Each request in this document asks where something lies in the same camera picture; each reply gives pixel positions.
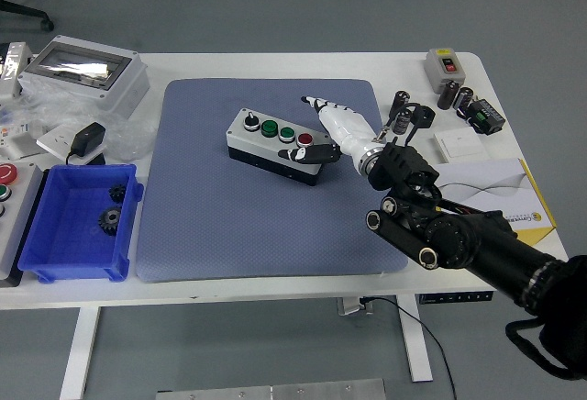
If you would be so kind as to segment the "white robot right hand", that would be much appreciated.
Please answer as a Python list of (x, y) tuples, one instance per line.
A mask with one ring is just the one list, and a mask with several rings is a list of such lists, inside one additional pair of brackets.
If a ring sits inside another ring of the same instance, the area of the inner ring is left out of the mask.
[(351, 157), (358, 174), (366, 176), (382, 152), (383, 144), (363, 115), (322, 98), (303, 96), (302, 101), (317, 112), (333, 143), (279, 150), (278, 156), (300, 164), (326, 164), (338, 161), (344, 154)]

